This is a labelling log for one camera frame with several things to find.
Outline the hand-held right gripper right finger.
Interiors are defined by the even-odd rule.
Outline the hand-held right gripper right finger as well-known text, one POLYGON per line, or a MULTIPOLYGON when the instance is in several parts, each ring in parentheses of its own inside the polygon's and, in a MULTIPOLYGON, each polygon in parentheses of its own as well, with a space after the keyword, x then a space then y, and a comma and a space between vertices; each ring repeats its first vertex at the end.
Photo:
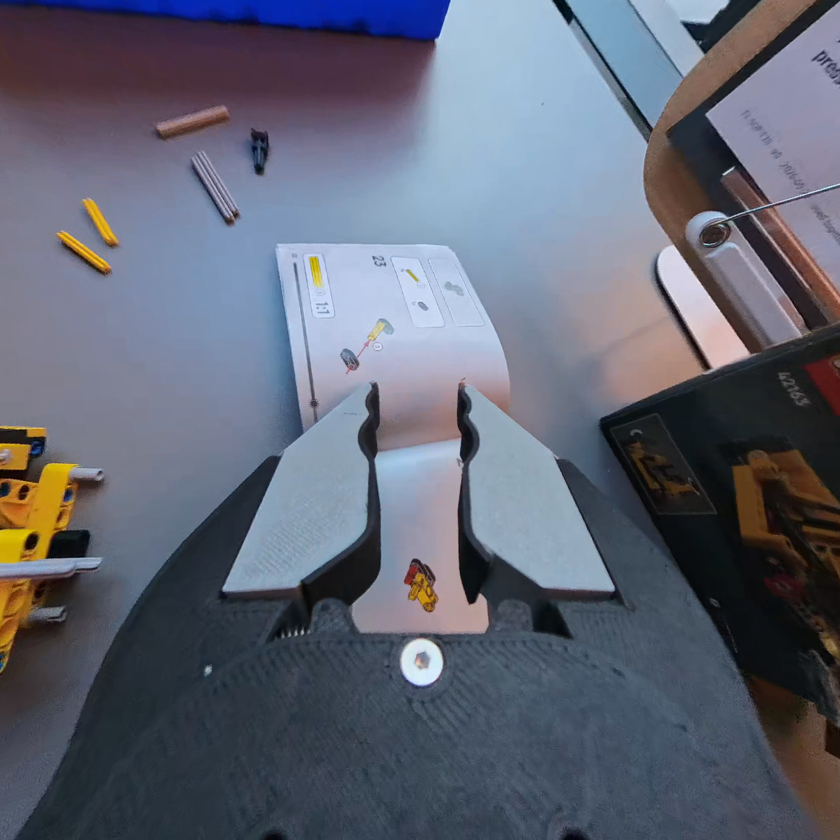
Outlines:
POLYGON ((472 385, 458 389, 458 563, 469 602, 601 601, 616 594, 554 453, 472 385))

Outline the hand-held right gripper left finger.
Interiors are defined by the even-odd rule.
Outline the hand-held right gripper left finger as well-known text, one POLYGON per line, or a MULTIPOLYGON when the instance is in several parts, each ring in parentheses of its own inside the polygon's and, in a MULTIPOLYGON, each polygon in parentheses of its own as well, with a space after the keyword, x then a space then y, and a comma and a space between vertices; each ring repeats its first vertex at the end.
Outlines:
POLYGON ((382 564, 379 424, 369 382, 283 451, 222 587, 227 598, 351 606, 372 587, 382 564))

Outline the yellow lego axle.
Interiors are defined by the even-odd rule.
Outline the yellow lego axle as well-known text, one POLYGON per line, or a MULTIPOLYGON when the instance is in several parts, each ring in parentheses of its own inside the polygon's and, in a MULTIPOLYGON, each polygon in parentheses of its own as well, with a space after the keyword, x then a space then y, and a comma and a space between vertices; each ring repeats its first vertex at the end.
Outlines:
POLYGON ((103 243, 110 248, 117 248, 120 245, 119 238, 114 234, 107 218, 105 218, 102 210, 97 203, 90 197, 85 197, 81 200, 87 215, 89 216, 93 226, 98 231, 98 234, 103 243))
POLYGON ((82 244, 81 241, 73 237, 67 231, 60 230, 56 232, 61 245, 69 250, 76 257, 84 261, 89 267, 96 270, 98 273, 108 276, 112 273, 112 267, 109 262, 95 253, 92 249, 82 244))

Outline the blue plastic bin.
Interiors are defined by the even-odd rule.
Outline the blue plastic bin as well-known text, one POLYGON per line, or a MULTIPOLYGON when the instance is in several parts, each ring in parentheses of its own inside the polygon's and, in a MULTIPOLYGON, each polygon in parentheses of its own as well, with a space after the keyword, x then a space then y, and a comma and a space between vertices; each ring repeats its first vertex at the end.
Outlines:
POLYGON ((2 1, 2 4, 435 40, 440 36, 450 2, 2 1))

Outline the open lego instruction booklet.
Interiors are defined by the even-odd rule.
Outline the open lego instruction booklet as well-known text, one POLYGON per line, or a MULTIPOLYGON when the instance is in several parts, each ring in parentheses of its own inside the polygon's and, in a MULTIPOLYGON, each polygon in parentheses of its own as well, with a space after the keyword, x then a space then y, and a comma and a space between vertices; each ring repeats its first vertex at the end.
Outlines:
POLYGON ((487 604, 468 603, 459 573, 458 390, 507 410, 510 380, 464 268, 439 245, 279 245, 276 258, 303 430, 379 387, 381 570, 353 605, 356 626, 485 632, 487 604))

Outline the black lego set box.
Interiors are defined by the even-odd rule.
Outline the black lego set box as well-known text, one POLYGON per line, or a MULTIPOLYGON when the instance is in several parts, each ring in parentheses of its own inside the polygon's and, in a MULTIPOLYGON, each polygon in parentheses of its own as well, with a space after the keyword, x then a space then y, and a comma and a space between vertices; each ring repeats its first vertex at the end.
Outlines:
POLYGON ((839 327, 600 429, 738 665, 838 725, 839 327))

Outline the partly built yellow lego model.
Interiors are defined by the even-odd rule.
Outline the partly built yellow lego model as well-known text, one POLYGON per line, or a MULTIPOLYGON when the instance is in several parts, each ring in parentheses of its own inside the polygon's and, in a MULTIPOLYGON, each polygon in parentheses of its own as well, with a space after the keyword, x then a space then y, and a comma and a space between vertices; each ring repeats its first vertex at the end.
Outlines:
POLYGON ((104 472, 49 463, 33 476, 46 445, 43 427, 1 426, 1 670, 21 631, 66 619, 64 606, 48 604, 51 586, 102 563, 88 556, 90 532, 70 525, 80 484, 104 472))

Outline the pale lego axle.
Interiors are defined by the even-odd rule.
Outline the pale lego axle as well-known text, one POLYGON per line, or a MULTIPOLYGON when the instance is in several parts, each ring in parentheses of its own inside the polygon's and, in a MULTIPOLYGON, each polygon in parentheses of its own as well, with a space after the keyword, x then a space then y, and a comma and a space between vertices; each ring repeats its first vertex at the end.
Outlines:
POLYGON ((160 139, 169 140, 227 123, 230 120, 229 109, 226 106, 216 106, 160 121, 155 124, 154 131, 160 139))

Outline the wooden document stand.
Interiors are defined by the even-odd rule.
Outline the wooden document stand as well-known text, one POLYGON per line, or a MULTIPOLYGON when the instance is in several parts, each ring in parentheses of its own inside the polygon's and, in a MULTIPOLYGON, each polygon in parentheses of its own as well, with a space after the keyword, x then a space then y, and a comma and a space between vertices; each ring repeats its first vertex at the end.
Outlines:
POLYGON ((659 285, 711 369, 816 336, 838 344, 838 183, 767 203, 707 113, 838 2, 760 2, 668 101, 647 204, 659 285))

